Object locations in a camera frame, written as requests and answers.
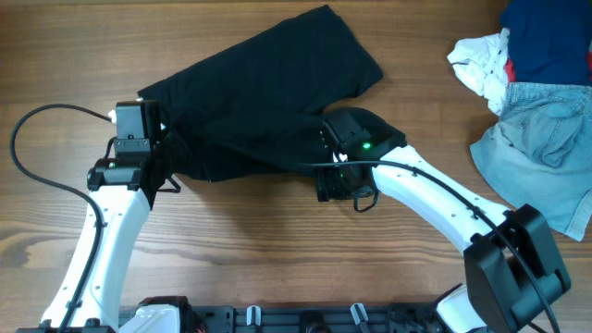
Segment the black shorts garment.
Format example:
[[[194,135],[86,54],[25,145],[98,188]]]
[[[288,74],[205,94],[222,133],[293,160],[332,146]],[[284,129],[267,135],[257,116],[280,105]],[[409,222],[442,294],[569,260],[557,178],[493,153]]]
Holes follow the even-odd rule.
[[[362,95],[382,77],[343,19],[321,6],[138,95],[166,113],[181,156],[176,173],[215,182],[327,161],[325,108]]]

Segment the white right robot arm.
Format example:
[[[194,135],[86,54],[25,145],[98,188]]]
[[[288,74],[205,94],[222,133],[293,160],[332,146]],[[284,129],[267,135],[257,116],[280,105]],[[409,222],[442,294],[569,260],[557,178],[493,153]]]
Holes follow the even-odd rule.
[[[462,255],[465,281],[419,310],[397,305],[390,321],[398,332],[518,332],[535,328],[571,280],[546,219],[525,204],[493,203],[431,166],[401,131],[362,108],[342,108],[320,127],[327,162],[317,166],[317,198],[381,195],[412,209]]]

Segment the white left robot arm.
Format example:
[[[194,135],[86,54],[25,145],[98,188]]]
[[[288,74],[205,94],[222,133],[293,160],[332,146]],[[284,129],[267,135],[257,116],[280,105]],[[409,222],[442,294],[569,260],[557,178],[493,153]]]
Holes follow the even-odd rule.
[[[116,137],[74,190],[87,213],[68,271],[38,332],[116,332],[134,244],[157,193],[172,180],[174,154],[156,101],[119,102]]]

